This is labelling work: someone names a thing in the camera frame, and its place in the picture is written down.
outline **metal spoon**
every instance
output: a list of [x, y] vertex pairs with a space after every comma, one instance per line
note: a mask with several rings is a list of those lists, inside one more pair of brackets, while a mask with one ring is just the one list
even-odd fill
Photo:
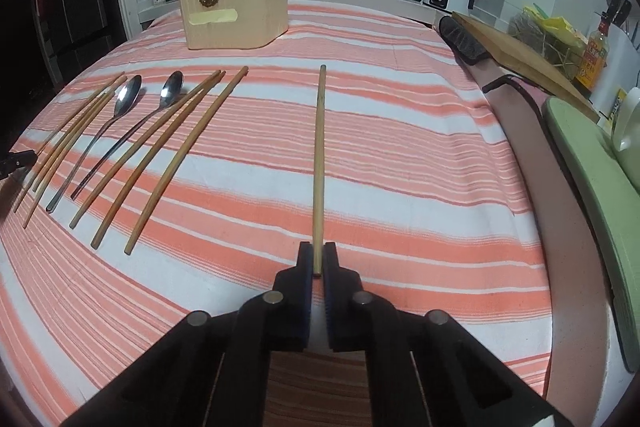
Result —
[[71, 180], [76, 175], [76, 172], [78, 172], [80, 165], [84, 161], [84, 158], [86, 157], [86, 155], [89, 153], [91, 147], [94, 146], [94, 143], [98, 141], [98, 138], [100, 138], [100, 136], [102, 136], [105, 133], [105, 131], [107, 131], [107, 129], [111, 127], [111, 125], [118, 118], [123, 117], [125, 114], [127, 114], [129, 109], [131, 109], [131, 107], [133, 106], [133, 103], [136, 101], [138, 97], [141, 84], [142, 84], [142, 77], [139, 74], [137, 74], [129, 82], [127, 82], [124, 86], [122, 86], [122, 89], [120, 89], [120, 92], [118, 93], [118, 96], [116, 98], [116, 105], [113, 109], [113, 118], [109, 119], [102, 127], [100, 127], [100, 130], [94, 136], [94, 139], [91, 140], [91, 143], [84, 150], [84, 152], [80, 156], [80, 159], [76, 162], [76, 165], [74, 165], [74, 168], [71, 169], [71, 172], [66, 177], [65, 182], [58, 189], [58, 191], [56, 192], [56, 195], [53, 196], [51, 201], [49, 201], [49, 204], [47, 205], [47, 209], [46, 209], [49, 214], [55, 210], [56, 206], [58, 206], [58, 202], [62, 199], [62, 196], [65, 193], [66, 188], [69, 186], [69, 183], [71, 183]]
[[102, 158], [100, 158], [100, 161], [98, 161], [98, 163], [89, 171], [89, 174], [87, 174], [84, 179], [82, 179], [82, 181], [78, 184], [78, 187], [76, 187], [75, 190], [71, 193], [72, 200], [75, 200], [78, 197], [78, 194], [82, 192], [82, 189], [86, 186], [89, 180], [94, 177], [94, 174], [103, 165], [103, 163], [108, 160], [108, 158], [114, 153], [114, 151], [116, 151], [129, 138], [131, 138], [131, 136], [133, 136], [133, 133], [140, 129], [140, 127], [142, 127], [144, 123], [149, 120], [149, 118], [162, 111], [163, 109], [166, 109], [178, 99], [178, 95], [180, 95], [180, 90], [182, 89], [182, 80], [183, 77], [181, 71], [174, 71], [169, 76], [167, 81], [164, 83], [162, 91], [160, 91], [160, 104], [158, 108], [146, 115], [145, 118], [135, 124], [124, 134], [122, 138], [120, 138], [116, 143], [113, 144], [113, 146], [106, 152], [106, 154]]

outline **oven mitt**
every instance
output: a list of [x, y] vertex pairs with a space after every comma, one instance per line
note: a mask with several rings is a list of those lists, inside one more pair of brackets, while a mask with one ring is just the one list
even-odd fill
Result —
[[447, 15], [440, 19], [438, 33], [469, 66], [491, 58], [485, 47], [453, 17]]
[[543, 117], [571, 171], [593, 226], [613, 291], [626, 367], [640, 367], [640, 195], [618, 164], [604, 131], [559, 98]]

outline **pink and white striped cloth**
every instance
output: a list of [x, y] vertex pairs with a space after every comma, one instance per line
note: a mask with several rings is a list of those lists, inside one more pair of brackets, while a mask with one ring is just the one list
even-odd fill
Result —
[[[70, 188], [53, 214], [44, 206], [113, 102], [69, 153], [26, 230], [32, 192], [17, 214], [0, 213], [0, 355], [45, 425], [60, 423], [188, 311], [235, 310], [295, 262], [311, 234], [321, 64], [328, 71], [325, 240], [337, 243], [341, 263], [367, 289], [407, 311], [448, 311], [543, 392], [552, 321], [542, 246], [513, 152], [478, 86], [436, 32], [410, 20], [303, 1], [289, 3], [289, 18], [289, 30], [261, 49], [191, 51], [173, 12], [82, 73], [15, 145], [36, 149], [107, 78], [141, 74], [144, 96], [94, 146], [78, 181], [158, 106], [172, 71], [181, 70], [191, 88], [228, 70], [143, 173], [97, 251], [90, 242], [100, 221], [163, 129], [75, 230], [68, 224], [86, 191], [73, 202]], [[175, 151], [244, 65], [249, 74], [124, 255]], [[19, 187], [1, 183], [0, 200], [9, 205]], [[273, 357], [264, 424], [370, 425], [364, 362], [326, 347], [319, 285], [308, 352]]]

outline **sauce bottle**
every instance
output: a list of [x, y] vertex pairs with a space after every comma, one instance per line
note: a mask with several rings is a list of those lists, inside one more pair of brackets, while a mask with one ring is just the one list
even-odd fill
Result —
[[580, 68], [574, 78], [574, 86], [585, 97], [593, 92], [600, 73], [605, 66], [609, 54], [609, 26], [611, 20], [608, 13], [603, 13], [598, 29], [589, 35], [587, 48], [582, 55]]

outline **spoon handle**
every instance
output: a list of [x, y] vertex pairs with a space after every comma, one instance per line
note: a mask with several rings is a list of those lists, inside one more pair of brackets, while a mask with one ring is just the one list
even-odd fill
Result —
[[91, 143], [86, 147], [86, 149], [80, 156], [79, 160], [74, 165], [74, 168], [71, 169], [71, 172], [69, 172], [69, 175], [66, 177], [66, 180], [64, 181], [64, 183], [60, 185], [60, 188], [56, 192], [56, 195], [53, 196], [53, 198], [51, 198], [51, 201], [49, 201], [49, 204], [47, 205], [47, 208], [46, 208], [46, 211], [49, 214], [52, 213], [58, 206], [58, 203], [62, 199], [62, 196], [64, 195], [66, 188], [71, 183], [71, 180], [76, 175], [76, 172], [78, 172], [78, 169], [82, 165], [84, 158], [86, 158], [87, 154], [89, 154], [91, 147], [94, 146], [94, 144], [98, 141], [98, 138], [100, 138], [100, 136], [102, 136], [105, 133], [105, 131], [107, 131], [107, 129], [111, 126], [111, 124], [113, 124], [113, 122], [115, 122], [117, 119], [118, 118], [111, 118], [111, 120], [108, 120], [102, 127], [100, 127], [100, 131], [98, 131], [98, 133], [95, 134], [94, 139], [92, 139]]
[[135, 133], [138, 129], [140, 129], [145, 122], [151, 118], [153, 115], [155, 115], [157, 112], [162, 111], [164, 108], [158, 108], [156, 110], [153, 110], [152, 112], [150, 112], [148, 115], [146, 115], [142, 120], [140, 120], [137, 124], [135, 124], [131, 129], [129, 129], [124, 136], [122, 136], [122, 138], [120, 138], [116, 143], [114, 143], [111, 148], [105, 153], [105, 155], [100, 158], [100, 160], [98, 161], [97, 164], [94, 165], [94, 167], [89, 171], [89, 174], [87, 174], [84, 179], [82, 179], [82, 181], [78, 184], [78, 187], [75, 188], [75, 190], [71, 193], [71, 199], [72, 200], [76, 200], [76, 198], [78, 197], [78, 195], [80, 194], [80, 192], [82, 192], [82, 189], [86, 186], [86, 184], [91, 180], [91, 178], [94, 177], [94, 174], [100, 169], [100, 167], [102, 167], [102, 165], [110, 158], [110, 156], [124, 143], [126, 142], [129, 138], [131, 138], [131, 136], [133, 136], [133, 133]]

